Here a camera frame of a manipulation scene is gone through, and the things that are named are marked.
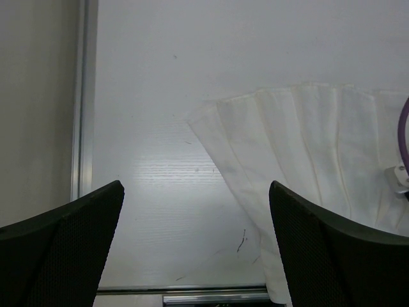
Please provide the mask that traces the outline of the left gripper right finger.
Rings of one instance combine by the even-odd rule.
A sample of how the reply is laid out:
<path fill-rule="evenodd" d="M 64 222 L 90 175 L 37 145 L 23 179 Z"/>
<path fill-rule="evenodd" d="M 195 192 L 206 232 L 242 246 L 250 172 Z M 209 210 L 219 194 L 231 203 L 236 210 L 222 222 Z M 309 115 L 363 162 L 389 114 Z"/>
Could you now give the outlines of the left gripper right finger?
<path fill-rule="evenodd" d="M 408 306 L 408 237 L 356 223 L 277 181 L 269 202 L 293 306 Z"/>

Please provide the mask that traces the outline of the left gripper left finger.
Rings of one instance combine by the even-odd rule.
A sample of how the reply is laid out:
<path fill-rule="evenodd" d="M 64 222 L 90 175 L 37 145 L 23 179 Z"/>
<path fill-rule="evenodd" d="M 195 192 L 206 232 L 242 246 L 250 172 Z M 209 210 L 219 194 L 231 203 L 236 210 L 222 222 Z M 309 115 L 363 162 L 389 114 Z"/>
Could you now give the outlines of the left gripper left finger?
<path fill-rule="evenodd" d="M 1 306 L 92 306 L 125 189 L 115 180 L 1 228 Z"/>

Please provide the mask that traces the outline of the white pleated skirt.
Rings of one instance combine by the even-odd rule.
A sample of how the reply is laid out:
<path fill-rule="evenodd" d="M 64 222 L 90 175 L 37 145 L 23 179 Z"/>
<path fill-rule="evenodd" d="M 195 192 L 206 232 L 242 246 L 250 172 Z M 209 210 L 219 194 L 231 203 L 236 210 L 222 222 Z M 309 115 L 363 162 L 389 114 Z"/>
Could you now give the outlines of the white pleated skirt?
<path fill-rule="evenodd" d="M 270 215 L 278 181 L 355 222 L 408 235 L 408 202 L 385 170 L 408 186 L 397 125 L 408 94 L 318 83 L 264 88 L 212 100 L 188 123 L 238 203 L 258 227 L 266 288 L 292 305 Z"/>

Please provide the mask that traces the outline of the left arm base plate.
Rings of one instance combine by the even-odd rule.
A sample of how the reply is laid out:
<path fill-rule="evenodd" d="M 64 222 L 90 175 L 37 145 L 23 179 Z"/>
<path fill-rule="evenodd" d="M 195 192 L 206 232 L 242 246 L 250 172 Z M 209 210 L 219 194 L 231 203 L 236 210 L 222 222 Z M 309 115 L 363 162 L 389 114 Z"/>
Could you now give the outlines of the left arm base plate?
<path fill-rule="evenodd" d="M 274 306 L 267 294 L 164 295 L 163 306 Z"/>

